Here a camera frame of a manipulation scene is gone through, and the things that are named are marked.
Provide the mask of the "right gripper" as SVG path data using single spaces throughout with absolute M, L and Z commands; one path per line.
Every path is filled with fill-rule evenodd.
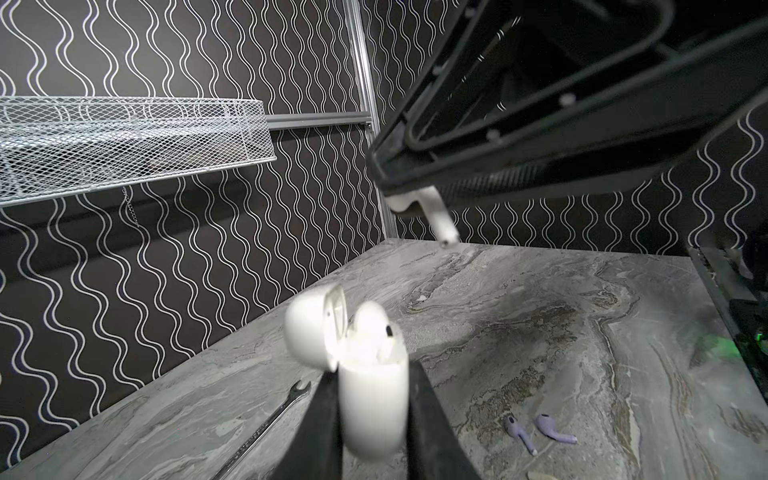
M 406 204 L 624 190 L 766 93 L 763 1 L 466 1 L 367 162 Z

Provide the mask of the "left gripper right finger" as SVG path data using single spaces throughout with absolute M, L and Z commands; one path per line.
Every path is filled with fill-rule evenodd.
M 408 479 L 479 479 L 419 361 L 409 363 Z

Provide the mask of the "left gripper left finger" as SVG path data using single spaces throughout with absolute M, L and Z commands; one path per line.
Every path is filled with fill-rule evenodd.
M 338 385 L 337 373 L 322 375 L 296 435 L 270 479 L 342 478 Z

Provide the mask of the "white earbud charging case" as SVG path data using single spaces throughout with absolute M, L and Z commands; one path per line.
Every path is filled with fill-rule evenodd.
M 382 461 L 405 440 L 409 355 L 401 329 L 388 317 L 395 336 L 389 360 L 364 363 L 356 359 L 349 341 L 355 312 L 348 314 L 341 285 L 312 288 L 290 302 L 284 318 L 285 341 L 300 364 L 338 374 L 344 444 L 360 459 Z

